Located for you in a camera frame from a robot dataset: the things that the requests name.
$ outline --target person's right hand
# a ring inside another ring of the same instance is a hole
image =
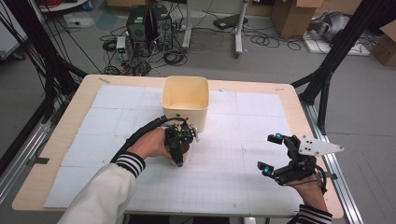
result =
[[[153,131],[145,133],[127,151],[133,152],[143,160],[147,157],[159,156],[164,156],[166,159],[172,160],[171,154],[165,149],[164,141],[165,130],[156,128]]]
[[[297,190],[303,198],[304,204],[321,211],[327,212],[327,206],[315,175],[311,175],[302,180],[291,181],[288,186]]]

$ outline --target black and white ribbed cuff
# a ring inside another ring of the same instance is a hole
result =
[[[138,177],[146,168],[146,163],[138,155],[132,152],[124,152],[116,160],[116,164],[130,171],[134,177]]]
[[[297,223],[332,223],[332,214],[300,204]]]

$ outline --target floor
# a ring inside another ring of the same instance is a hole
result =
[[[126,16],[105,7],[97,7],[89,15],[96,24],[91,28],[75,29],[72,36],[99,70],[103,70],[106,64],[105,51],[99,37],[109,35],[110,31],[123,26]],[[196,24],[200,19],[198,15],[192,23]],[[211,24],[214,19],[207,15],[200,26],[215,28]],[[268,18],[248,17],[247,26],[269,27],[271,21]],[[61,37],[73,64],[90,74],[97,74],[98,69],[73,40],[65,32],[61,33]],[[285,43],[280,43],[277,48],[267,48],[252,43],[248,36],[243,35],[242,39],[244,52],[235,59],[232,35],[193,31],[186,64],[164,66],[158,71],[152,70],[148,76],[188,75],[208,79],[291,83],[315,71],[325,58],[323,54],[308,53],[302,42],[298,43],[300,50],[292,50]],[[373,55],[347,56],[332,78],[326,131],[332,143],[346,149],[336,156],[365,223],[392,223],[396,219],[396,194],[393,192],[396,175],[392,170],[396,158],[394,83],[396,68],[383,66]],[[10,59],[0,61],[0,92],[2,156],[42,102],[44,92],[29,60]],[[30,166],[26,166],[12,191],[0,204],[1,223],[55,223],[62,215],[61,212],[12,210],[12,200],[30,169]],[[285,222],[283,219],[272,219],[272,223]],[[264,223],[264,220],[260,218],[258,223]],[[336,219],[334,223],[347,222],[342,218]]]

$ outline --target plastic bin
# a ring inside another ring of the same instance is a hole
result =
[[[209,85],[204,77],[167,77],[163,84],[163,113],[168,118],[188,118],[201,133],[209,107]]]

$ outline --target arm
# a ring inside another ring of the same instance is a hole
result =
[[[297,216],[289,223],[332,223],[332,214],[328,212],[315,175],[289,182],[288,185],[297,190],[304,202],[300,204]]]
[[[171,158],[163,145],[164,130],[143,135],[127,152],[98,171],[70,204],[59,223],[117,223],[136,190],[136,178],[147,157]]]

